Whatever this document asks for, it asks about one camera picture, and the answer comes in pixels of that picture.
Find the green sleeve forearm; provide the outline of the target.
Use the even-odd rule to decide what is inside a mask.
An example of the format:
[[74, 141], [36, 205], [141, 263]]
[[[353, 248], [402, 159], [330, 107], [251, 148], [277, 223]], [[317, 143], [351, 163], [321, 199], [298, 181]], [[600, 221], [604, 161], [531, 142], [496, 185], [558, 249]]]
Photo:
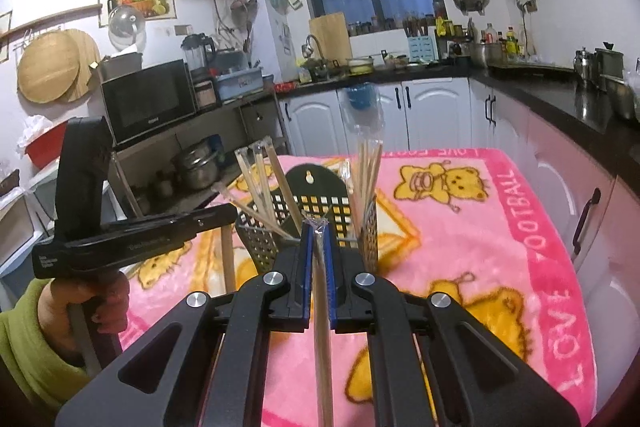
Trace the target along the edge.
[[57, 411], [90, 381], [47, 343], [37, 305], [47, 281], [33, 280], [15, 307], [1, 313], [1, 384], [35, 407]]

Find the left hand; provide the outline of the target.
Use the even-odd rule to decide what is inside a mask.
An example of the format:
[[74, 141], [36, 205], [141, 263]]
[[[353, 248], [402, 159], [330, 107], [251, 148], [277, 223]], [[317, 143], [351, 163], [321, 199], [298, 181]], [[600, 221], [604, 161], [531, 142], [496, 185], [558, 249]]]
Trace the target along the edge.
[[96, 301], [89, 322], [100, 334], [118, 335], [128, 325], [129, 293], [129, 281], [120, 272], [107, 282], [54, 279], [43, 287], [38, 298], [40, 331], [62, 360], [75, 364], [80, 351], [70, 323], [70, 309], [82, 309], [85, 303]]

